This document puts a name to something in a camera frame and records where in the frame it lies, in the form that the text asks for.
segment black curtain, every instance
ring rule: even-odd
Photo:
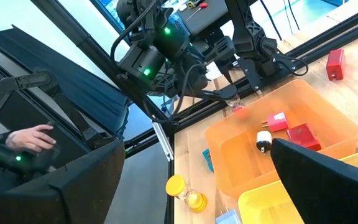
[[[28,72],[50,71],[82,113],[107,132],[122,134],[130,101],[120,90],[17,27],[0,31],[0,51]]]

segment person's hand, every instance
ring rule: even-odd
[[[51,149],[56,140],[42,131],[52,130],[53,126],[41,124],[33,128],[12,132],[6,139],[5,145],[13,150],[27,148],[35,152]]]

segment blue object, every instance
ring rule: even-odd
[[[208,167],[209,169],[214,172],[214,167],[212,166],[212,160],[211,160],[211,154],[209,153],[209,149],[206,149],[203,152],[204,158],[206,160],[206,162],[208,163]]]
[[[241,224],[241,221],[236,210],[233,209],[217,217],[216,224]]]

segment wooden table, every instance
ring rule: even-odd
[[[287,52],[356,13],[358,13],[358,1],[350,1],[322,17],[310,27],[305,27],[293,37],[280,42],[278,48],[283,52]],[[345,49],[347,60],[345,79],[338,82],[328,80],[325,68],[327,56],[312,63],[309,73],[302,79],[306,80],[330,103],[358,125],[358,40],[343,48]],[[243,76],[242,72],[232,72],[231,75],[233,80]],[[286,78],[280,83],[264,89],[262,95],[271,92],[292,79],[294,78]],[[227,84],[228,82],[224,77],[219,77],[211,82],[207,89],[220,89]],[[248,104],[260,97],[254,94],[244,98],[243,101]],[[182,107],[190,106],[191,103],[191,98],[186,98]],[[236,199],[230,198],[216,189],[214,174],[209,171],[202,155],[202,152],[208,148],[204,135],[206,129],[230,113],[231,111],[228,109],[219,111],[175,135],[175,174],[183,175],[191,188],[199,190],[208,198],[206,210],[198,214],[191,212],[183,202],[175,199],[174,216],[177,224],[215,223],[215,218],[226,212],[227,209],[237,209]]]

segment red plug adapter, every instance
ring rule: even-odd
[[[290,141],[308,149],[318,151],[321,149],[320,143],[311,132],[308,124],[301,124],[287,130]]]
[[[342,80],[345,70],[346,60],[343,49],[332,50],[329,52],[327,61],[327,75],[330,81]]]
[[[287,119],[284,112],[269,115],[267,122],[262,123],[263,128],[269,128],[271,131],[281,131],[288,128]]]

